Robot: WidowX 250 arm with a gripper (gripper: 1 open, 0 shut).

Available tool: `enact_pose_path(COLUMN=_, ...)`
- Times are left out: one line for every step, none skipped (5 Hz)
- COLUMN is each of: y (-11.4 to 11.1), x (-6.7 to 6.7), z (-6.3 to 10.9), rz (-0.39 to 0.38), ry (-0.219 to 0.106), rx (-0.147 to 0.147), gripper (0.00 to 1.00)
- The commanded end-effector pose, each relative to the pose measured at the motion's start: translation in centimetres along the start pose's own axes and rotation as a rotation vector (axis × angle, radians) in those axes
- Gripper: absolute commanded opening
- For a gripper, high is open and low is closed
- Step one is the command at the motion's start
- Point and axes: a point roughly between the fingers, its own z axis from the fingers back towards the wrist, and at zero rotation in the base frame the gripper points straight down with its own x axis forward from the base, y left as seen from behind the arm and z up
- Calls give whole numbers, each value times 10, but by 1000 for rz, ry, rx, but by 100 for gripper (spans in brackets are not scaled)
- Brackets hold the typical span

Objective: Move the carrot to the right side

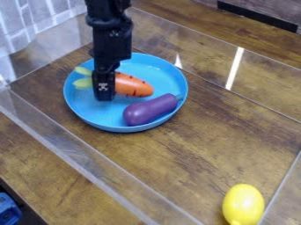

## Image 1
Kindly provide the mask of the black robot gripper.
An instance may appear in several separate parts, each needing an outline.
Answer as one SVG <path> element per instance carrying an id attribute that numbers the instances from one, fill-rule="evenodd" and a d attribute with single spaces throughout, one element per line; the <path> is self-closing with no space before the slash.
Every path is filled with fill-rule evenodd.
<path id="1" fill-rule="evenodd" d="M 126 15 L 131 0 L 84 0 L 84 2 L 86 23 L 93 28 L 94 96 L 99 101 L 113 101 L 115 96 L 114 69 L 119 67 L 122 60 L 131 58 L 133 21 Z"/>

